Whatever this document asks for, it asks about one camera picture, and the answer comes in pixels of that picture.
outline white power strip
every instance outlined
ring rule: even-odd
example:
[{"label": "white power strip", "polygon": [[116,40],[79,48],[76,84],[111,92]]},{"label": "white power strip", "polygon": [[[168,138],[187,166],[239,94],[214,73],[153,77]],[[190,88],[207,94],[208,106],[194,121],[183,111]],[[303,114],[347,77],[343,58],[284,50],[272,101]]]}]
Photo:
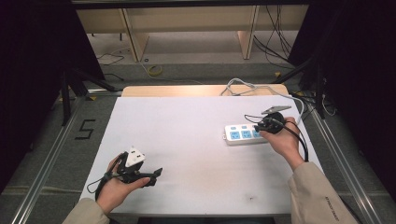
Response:
[{"label": "white power strip", "polygon": [[227,125],[224,128],[223,139],[230,146],[267,142],[265,138],[256,132],[254,125],[253,123]]}]

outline cable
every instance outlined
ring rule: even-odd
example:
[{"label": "cable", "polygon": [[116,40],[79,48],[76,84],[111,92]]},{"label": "cable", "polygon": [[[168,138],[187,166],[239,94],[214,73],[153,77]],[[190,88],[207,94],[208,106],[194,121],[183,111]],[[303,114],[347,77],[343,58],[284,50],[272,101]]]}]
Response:
[{"label": "cable", "polygon": [[198,84],[200,84],[200,85],[205,85],[205,84],[202,83],[202,82],[199,82],[199,81],[196,81],[196,80],[190,80],[190,79],[181,80],[181,79],[169,79],[169,78],[153,77],[153,76],[150,74],[151,72],[150,72],[141,62],[139,62],[139,64],[142,65],[143,69],[145,69],[145,71],[146,71],[146,74],[147,74],[148,77],[151,78],[151,79],[165,80],[165,81],[174,81],[174,82],[186,82],[186,81],[189,81],[189,82],[198,83]]},{"label": "cable", "polygon": [[279,27],[278,27],[278,30],[279,30],[280,36],[282,37],[283,41],[285,41],[285,43],[289,46],[289,48],[291,48],[291,45],[289,44],[288,40],[283,35],[282,24],[281,24],[282,23],[282,12],[281,12],[282,5],[277,6],[277,7],[278,7],[278,15],[279,15]]},{"label": "cable", "polygon": [[117,51],[122,51],[123,49],[116,49],[116,50],[114,50],[113,52],[111,52],[110,54],[114,54],[115,52],[117,52]]},{"label": "cable", "polygon": [[332,113],[330,113],[330,112],[326,109],[326,106],[324,105],[324,98],[326,98],[326,95],[325,95],[325,94],[322,95],[322,106],[323,106],[324,111],[326,111],[326,113],[327,113],[328,115],[334,116],[335,113],[337,112],[337,110],[334,109],[334,111],[333,111]]},{"label": "cable", "polygon": [[[113,172],[112,172],[112,171],[113,171],[114,167],[116,167],[117,163],[119,163],[119,162],[123,159],[123,157],[124,157],[124,154],[120,154],[120,155],[116,158],[116,160],[113,162],[113,164],[108,168],[108,170],[105,172],[105,174],[104,174],[104,176],[102,176],[102,178],[100,178],[100,179],[98,179],[98,180],[92,182],[91,184],[87,185],[87,191],[88,191],[89,193],[100,192],[100,191],[102,190],[102,187],[105,185],[105,183],[106,183],[108,180],[110,180],[110,179],[113,178],[113,177],[119,176],[119,175],[113,175]],[[90,190],[90,186],[93,185],[93,184],[95,184],[95,183],[97,183],[97,182],[99,182],[99,181],[100,181],[100,183],[99,183],[98,187],[96,188],[96,190],[95,190],[95,191],[91,191],[91,190]]]},{"label": "cable", "polygon": [[305,117],[303,118],[303,121],[306,120],[306,118],[308,118],[308,116],[315,110],[314,107],[312,107],[312,109],[309,111],[309,113],[307,115],[305,115]]},{"label": "cable", "polygon": [[123,79],[122,77],[117,76],[116,74],[113,73],[105,73],[105,76],[113,76],[113,77],[117,77],[119,80],[124,81],[125,79]]},{"label": "cable", "polygon": [[[234,92],[231,90],[231,86],[233,85],[233,83],[234,83],[235,81],[238,81],[238,82],[243,83],[244,85],[250,87],[251,90],[249,90],[249,91],[243,91],[243,92],[238,92],[238,93],[234,93]],[[301,112],[300,112],[299,117],[297,118],[297,123],[300,123],[301,116],[302,116],[303,113],[304,113],[304,102],[303,102],[302,100],[298,99],[298,98],[295,98],[295,97],[292,97],[292,96],[289,96],[289,95],[284,95],[284,94],[282,94],[282,93],[280,93],[280,92],[277,92],[277,91],[275,91],[271,86],[268,86],[268,85],[254,85],[254,84],[245,82],[245,81],[243,81],[243,80],[240,79],[240,78],[235,77],[235,78],[231,79],[231,80],[228,82],[226,88],[224,89],[224,91],[221,92],[220,96],[222,96],[222,95],[224,94],[224,92],[226,92],[226,91],[229,91],[229,92],[231,93],[231,96],[240,96],[240,95],[242,95],[242,94],[245,94],[245,93],[248,93],[248,92],[252,92],[252,91],[255,91],[255,90],[257,90],[257,89],[262,89],[262,88],[269,89],[269,90],[273,91],[274,93],[276,93],[276,94],[278,94],[278,95],[280,95],[280,96],[283,96],[283,97],[285,97],[285,98],[292,99],[292,100],[296,100],[296,101],[300,102],[300,103],[301,103],[301,106],[302,106],[302,109],[301,109]]]},{"label": "cable", "polygon": [[281,60],[283,60],[283,61],[285,61],[285,62],[288,62],[288,59],[282,57],[281,55],[279,55],[278,53],[276,53],[276,52],[273,51],[272,49],[268,48],[268,46],[265,46],[265,45],[257,38],[257,36],[254,35],[253,37],[254,37],[254,38],[253,38],[253,43],[257,46],[257,48],[259,48],[261,51],[263,51],[263,52],[265,53],[265,58],[267,59],[268,63],[270,63],[270,64],[272,64],[272,65],[274,65],[274,66],[277,66],[277,67],[281,67],[281,68],[293,69],[293,68],[291,68],[291,67],[286,67],[286,66],[282,66],[282,65],[279,65],[279,64],[276,64],[276,63],[271,62],[271,61],[269,60],[268,56],[267,56],[268,54],[271,55],[271,56],[273,56],[273,57],[277,57],[277,58],[279,58],[279,59],[281,59]]},{"label": "cable", "polygon": [[285,54],[286,58],[288,58],[289,57],[288,54],[290,54],[290,50],[289,50],[290,44],[286,40],[285,36],[283,36],[283,32],[282,32],[282,28],[281,28],[282,7],[281,6],[277,6],[277,8],[276,8],[276,22],[274,22],[274,19],[273,19],[271,13],[270,13],[270,10],[269,10],[268,6],[266,6],[266,9],[267,9],[267,12],[268,12],[268,16],[270,17],[271,23],[273,24],[273,27],[274,27],[274,30],[273,30],[273,32],[271,34],[271,37],[274,34],[274,32],[277,33],[277,35],[279,36],[280,46],[281,46],[281,48],[283,50],[283,53]]},{"label": "cable", "polygon": [[[274,122],[277,123],[277,124],[283,125],[281,122],[279,122],[279,121],[276,120],[276,119],[273,119],[272,121],[274,121]],[[291,121],[286,121],[286,122],[294,124],[294,126],[296,126],[296,128],[298,129],[298,131],[301,133],[301,130],[299,129],[299,127],[297,126],[297,124],[295,124],[295,123],[293,123],[293,122],[291,122]],[[285,125],[283,125],[283,128],[286,129],[286,130],[288,130],[288,131],[289,131],[290,133],[292,133],[294,136],[296,136],[296,138],[300,141],[301,145],[303,146],[303,150],[304,150],[304,161],[305,161],[305,162],[309,161],[309,157],[308,157],[308,148],[306,147],[306,142],[305,142],[304,135],[301,133],[301,137],[303,138],[303,139],[301,139],[301,137],[300,137],[297,133],[295,133],[292,129],[286,127]]]},{"label": "cable", "polygon": [[122,59],[124,59],[124,56],[121,56],[121,55],[114,55],[114,54],[109,54],[109,53],[103,54],[102,56],[100,56],[100,57],[98,57],[98,58],[96,58],[96,59],[101,59],[101,58],[104,57],[105,55],[110,55],[110,56],[113,56],[113,57],[119,57],[120,59],[118,59],[118,60],[116,60],[116,61],[114,61],[114,62],[112,62],[112,63],[103,63],[103,65],[111,65],[111,64],[113,64],[113,63],[117,63],[117,62],[121,61]]}]

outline metal rail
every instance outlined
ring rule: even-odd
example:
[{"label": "metal rail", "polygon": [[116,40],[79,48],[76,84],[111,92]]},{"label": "metal rail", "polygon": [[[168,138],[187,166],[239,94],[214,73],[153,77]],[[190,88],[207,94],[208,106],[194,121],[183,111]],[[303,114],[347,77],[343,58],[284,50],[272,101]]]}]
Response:
[{"label": "metal rail", "polygon": [[78,97],[74,104],[74,110],[71,114],[70,120],[62,127],[61,131],[59,132],[58,136],[54,144],[52,145],[49,155],[45,159],[43,165],[40,168],[40,171],[35,178],[32,186],[29,188],[29,191],[25,195],[22,203],[20,204],[17,212],[12,219],[12,223],[26,223],[27,218],[30,216],[30,213],[35,206],[35,202],[42,190],[44,184],[47,181],[48,176],[50,175],[50,171],[52,170],[53,165],[58,158],[58,155],[64,146],[64,142],[66,140],[67,135],[69,134],[71,127],[73,126],[76,116],[78,114],[79,109],[81,108],[82,104],[84,103],[85,97]]},{"label": "metal rail", "polygon": [[353,172],[352,167],[349,165],[349,162],[347,161],[343,150],[340,148],[334,136],[332,135],[332,131],[327,125],[326,120],[321,119],[316,111],[314,111],[312,114],[315,123],[318,125],[320,132],[322,133],[323,138],[325,139],[329,150],[332,153],[332,156],[334,157],[334,160],[337,163],[337,166],[346,181],[346,184],[348,185],[353,197],[356,200],[358,207],[360,208],[364,216],[364,219],[367,221],[367,223],[384,223],[380,215],[375,210],[373,202],[365,192],[363,186],[361,185],[361,182]]}]

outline power plug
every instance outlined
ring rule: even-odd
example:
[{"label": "power plug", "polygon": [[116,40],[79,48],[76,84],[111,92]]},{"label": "power plug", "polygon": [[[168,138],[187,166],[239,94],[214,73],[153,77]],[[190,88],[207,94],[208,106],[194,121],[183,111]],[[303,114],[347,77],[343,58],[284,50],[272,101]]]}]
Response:
[{"label": "power plug", "polygon": [[249,145],[265,143],[267,140],[256,132],[253,123],[227,125],[224,128],[223,139],[227,145]]},{"label": "power plug", "polygon": [[125,167],[131,167],[141,161],[146,159],[145,155],[141,153],[139,150],[131,146],[128,153],[128,159],[125,162]]}]

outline table surface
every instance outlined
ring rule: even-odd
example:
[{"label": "table surface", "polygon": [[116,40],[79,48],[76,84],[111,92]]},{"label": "table surface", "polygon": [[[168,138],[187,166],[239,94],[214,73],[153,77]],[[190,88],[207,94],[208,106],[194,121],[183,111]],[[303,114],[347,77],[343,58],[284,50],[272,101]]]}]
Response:
[{"label": "table surface", "polygon": [[[271,87],[287,92],[282,85]],[[296,117],[294,102],[279,95],[219,96],[224,88],[221,85],[125,88],[106,127],[86,186],[103,175],[112,158],[134,146],[146,155],[141,172],[151,173],[162,167],[163,174],[155,187],[136,190],[114,213],[141,217],[289,213],[287,181],[292,172],[284,159],[269,144],[230,147],[222,135],[225,125],[248,123],[243,113],[257,115],[272,105],[293,105],[282,113],[285,117]],[[248,88],[235,85],[233,90]],[[304,125],[300,123],[299,127],[310,160],[320,168]],[[81,198],[92,198],[86,186]]]}]

